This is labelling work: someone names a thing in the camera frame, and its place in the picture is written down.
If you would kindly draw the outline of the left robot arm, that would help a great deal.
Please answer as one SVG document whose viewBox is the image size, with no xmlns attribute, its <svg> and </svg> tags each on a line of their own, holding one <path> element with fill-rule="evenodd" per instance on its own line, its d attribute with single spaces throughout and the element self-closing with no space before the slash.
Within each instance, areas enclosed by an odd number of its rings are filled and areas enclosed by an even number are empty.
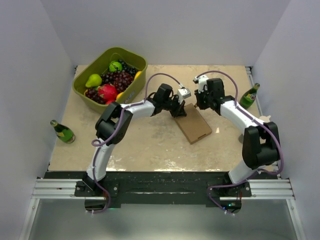
<svg viewBox="0 0 320 240">
<path fill-rule="evenodd" d="M 104 190 L 102 180 L 106 177 L 106 168 L 115 146 L 120 143 L 132 120 L 152 117 L 163 110 L 170 112 L 173 118 L 187 115 L 185 99 L 191 96 L 188 88 L 181 86 L 172 94 L 170 85 L 163 83 L 156 92 L 139 102 L 119 104 L 112 102 L 95 124 L 96 137 L 92 141 L 95 147 L 92 161 L 83 176 L 86 191 L 92 196 L 99 196 Z"/>
</svg>

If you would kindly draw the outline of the brown cardboard express box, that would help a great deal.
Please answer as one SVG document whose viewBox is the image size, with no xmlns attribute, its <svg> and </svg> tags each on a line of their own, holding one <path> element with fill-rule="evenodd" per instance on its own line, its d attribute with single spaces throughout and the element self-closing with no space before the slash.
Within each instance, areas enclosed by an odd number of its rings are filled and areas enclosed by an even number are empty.
<svg viewBox="0 0 320 240">
<path fill-rule="evenodd" d="M 186 105 L 184 110 L 186 116 L 174 120 L 191 145 L 212 133 L 211 127 L 192 103 Z"/>
</svg>

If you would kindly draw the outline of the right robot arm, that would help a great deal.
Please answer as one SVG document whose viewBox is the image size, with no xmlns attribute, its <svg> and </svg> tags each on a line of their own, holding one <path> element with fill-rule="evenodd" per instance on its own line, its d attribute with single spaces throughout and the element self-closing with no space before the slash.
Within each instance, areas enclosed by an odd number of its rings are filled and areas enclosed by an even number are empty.
<svg viewBox="0 0 320 240">
<path fill-rule="evenodd" d="M 231 95 L 225 95 L 220 78 L 209 79 L 206 75 L 195 77 L 198 85 L 194 91 L 196 105 L 201 110 L 208 108 L 233 123 L 242 133 L 242 160 L 228 172 L 228 181 L 223 183 L 223 192 L 230 197 L 240 190 L 240 182 L 263 167 L 281 159 L 278 127 L 273 122 L 264 122 L 241 107 Z"/>
</svg>

